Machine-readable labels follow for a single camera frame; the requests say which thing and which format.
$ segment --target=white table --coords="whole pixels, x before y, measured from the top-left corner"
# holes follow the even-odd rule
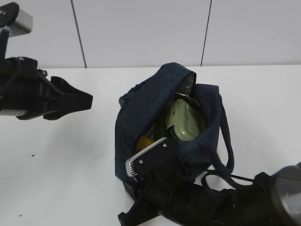
[[[114,176],[118,98],[157,69],[51,69],[92,94],[92,110],[57,121],[0,117],[0,225],[120,225],[117,215],[133,201]],[[301,66],[190,69],[198,83],[220,86],[235,174],[253,178],[301,161]],[[225,162],[222,142],[218,152]],[[223,187],[215,178],[211,185]],[[175,224],[157,217],[143,225]]]

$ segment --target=bag handle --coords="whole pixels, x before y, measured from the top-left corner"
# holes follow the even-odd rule
[[[222,106],[221,109],[222,115],[221,115],[220,127],[222,130],[222,136],[228,152],[227,165],[225,166],[222,163],[220,157],[218,156],[217,152],[212,148],[211,143],[207,137],[203,139],[202,146],[209,153],[213,167],[220,172],[230,174],[233,172],[234,169],[234,153],[231,145],[230,130],[228,126],[226,112],[222,104],[221,106]]]

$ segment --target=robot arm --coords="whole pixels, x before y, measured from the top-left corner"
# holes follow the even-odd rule
[[[163,138],[126,162],[125,183],[135,200],[119,214],[122,226],[136,226],[158,215],[183,226],[301,226],[301,165],[288,166],[272,176],[258,174],[250,186],[232,175],[211,171],[196,185],[177,157],[178,142]],[[206,176],[222,177],[235,189],[215,191]]]
[[[46,79],[47,72],[37,69],[38,61],[27,57],[5,59],[9,37],[30,33],[32,17],[12,2],[0,7],[0,115],[20,120],[62,116],[88,110],[93,96],[80,91],[60,77]]]

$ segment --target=navy blue bag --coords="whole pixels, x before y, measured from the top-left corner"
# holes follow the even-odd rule
[[[219,87],[195,84],[194,72],[177,63],[170,63],[163,65],[155,75],[136,85],[119,99],[121,110],[115,125],[115,175],[118,178],[133,181],[126,173],[126,160],[135,154],[141,136],[167,108],[176,91],[191,75],[194,75],[191,97],[203,107],[207,128],[192,141],[179,141],[179,156],[187,168],[208,168],[213,165],[221,172],[233,171],[230,131]],[[228,151],[226,166],[216,152],[220,128]]]

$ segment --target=gray cylindrical part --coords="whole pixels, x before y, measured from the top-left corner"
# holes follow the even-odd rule
[[[301,226],[301,167],[288,166],[272,176],[271,198],[287,226]]]

